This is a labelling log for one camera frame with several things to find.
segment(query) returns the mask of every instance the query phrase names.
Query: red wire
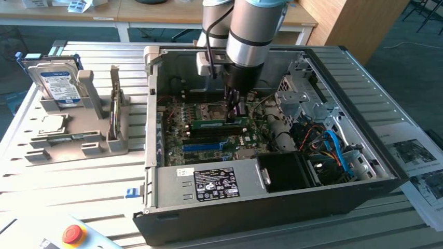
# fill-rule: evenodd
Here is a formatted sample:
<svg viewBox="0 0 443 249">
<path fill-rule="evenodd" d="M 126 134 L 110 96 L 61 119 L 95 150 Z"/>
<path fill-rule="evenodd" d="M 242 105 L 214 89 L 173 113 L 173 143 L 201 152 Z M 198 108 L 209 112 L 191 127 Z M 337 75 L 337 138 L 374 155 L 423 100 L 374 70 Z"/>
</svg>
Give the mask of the red wire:
<svg viewBox="0 0 443 249">
<path fill-rule="evenodd" d="M 170 116 L 169 116 L 169 120 L 171 119 L 171 117 L 173 117 L 173 115 L 175 113 L 177 108 L 178 108 L 178 100 L 177 100 L 177 98 L 174 98 L 174 110 L 173 110 Z"/>
<path fill-rule="evenodd" d="M 337 162 L 338 162 L 339 166 L 342 166 L 342 162 L 341 162 L 341 160 L 339 160 L 338 156 L 337 156 L 334 153 L 331 153 L 331 154 L 333 154 L 333 156 L 334 156 L 334 159 L 337 160 Z"/>
<path fill-rule="evenodd" d="M 158 99 L 158 103 L 159 103 L 163 99 L 166 99 L 166 98 L 173 98 L 173 96 L 170 96 L 170 95 L 169 95 L 169 96 L 163 96 L 162 98 Z"/>
<path fill-rule="evenodd" d="M 299 150 L 303 149 L 303 146 L 305 146 L 305 143 L 306 143 L 306 141 L 307 141 L 307 138 L 310 137 L 311 131 L 313 131 L 313 129 L 314 129 L 315 127 L 321 127 L 321 126 L 313 126 L 313 127 L 310 128 L 310 130 L 307 131 L 307 134 L 306 134 L 306 136 L 305 136 L 305 140 L 303 140 L 303 142 L 302 142 L 302 145 L 301 145 Z"/>
</svg>

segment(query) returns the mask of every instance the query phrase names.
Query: hard drive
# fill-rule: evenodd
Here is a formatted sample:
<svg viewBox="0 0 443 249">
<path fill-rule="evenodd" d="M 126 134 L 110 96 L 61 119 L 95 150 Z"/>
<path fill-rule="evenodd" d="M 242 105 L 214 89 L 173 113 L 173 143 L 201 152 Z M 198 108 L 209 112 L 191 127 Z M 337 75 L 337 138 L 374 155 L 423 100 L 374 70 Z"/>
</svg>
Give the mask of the hard drive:
<svg viewBox="0 0 443 249">
<path fill-rule="evenodd" d="M 87 97 L 87 91 L 78 80 L 79 69 L 75 64 L 39 63 L 29 67 L 29 72 L 45 99 L 54 99 L 59 107 L 83 106 L 82 97 Z"/>
</svg>

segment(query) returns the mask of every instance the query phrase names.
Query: white label sticker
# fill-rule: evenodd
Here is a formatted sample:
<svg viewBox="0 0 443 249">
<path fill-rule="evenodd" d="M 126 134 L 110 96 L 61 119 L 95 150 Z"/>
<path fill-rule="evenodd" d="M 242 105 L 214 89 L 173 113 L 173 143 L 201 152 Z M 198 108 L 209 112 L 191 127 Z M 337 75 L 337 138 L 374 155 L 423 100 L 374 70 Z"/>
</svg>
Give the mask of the white label sticker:
<svg viewBox="0 0 443 249">
<path fill-rule="evenodd" d="M 94 17 L 95 20 L 114 21 L 113 17 Z"/>
<path fill-rule="evenodd" d="M 178 169 L 178 176 L 194 175 L 194 168 Z"/>
<path fill-rule="evenodd" d="M 203 123 L 201 124 L 201 127 L 221 127 L 223 126 L 223 123 Z"/>
<path fill-rule="evenodd" d="M 70 72 L 41 73 L 53 98 L 63 106 L 75 106 L 81 101 L 78 88 L 75 87 Z"/>
</svg>

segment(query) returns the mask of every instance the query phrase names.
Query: motherboard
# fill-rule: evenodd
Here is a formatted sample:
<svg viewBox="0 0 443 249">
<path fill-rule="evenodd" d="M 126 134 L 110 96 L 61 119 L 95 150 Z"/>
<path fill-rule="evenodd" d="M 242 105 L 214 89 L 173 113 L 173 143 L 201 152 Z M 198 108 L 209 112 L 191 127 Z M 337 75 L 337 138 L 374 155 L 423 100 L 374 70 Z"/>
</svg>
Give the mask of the motherboard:
<svg viewBox="0 0 443 249">
<path fill-rule="evenodd" d="M 265 109 L 255 95 L 249 95 L 247 108 L 261 116 Z M 250 159 L 269 152 L 269 142 L 263 137 L 269 127 L 263 120 L 254 122 L 247 116 L 226 122 L 223 101 L 197 102 L 201 101 L 173 96 L 159 98 L 165 166 Z"/>
</svg>

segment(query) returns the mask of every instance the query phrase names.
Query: green ram module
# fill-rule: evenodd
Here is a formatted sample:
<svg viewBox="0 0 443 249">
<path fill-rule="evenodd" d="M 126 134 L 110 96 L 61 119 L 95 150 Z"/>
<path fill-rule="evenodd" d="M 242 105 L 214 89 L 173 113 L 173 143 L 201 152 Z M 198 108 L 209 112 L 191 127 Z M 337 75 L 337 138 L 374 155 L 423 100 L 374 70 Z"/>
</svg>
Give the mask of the green ram module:
<svg viewBox="0 0 443 249">
<path fill-rule="evenodd" d="M 246 126 L 249 117 L 238 118 L 234 123 L 226 123 L 223 119 L 193 121 L 193 129 L 215 128 L 222 126 Z"/>
</svg>

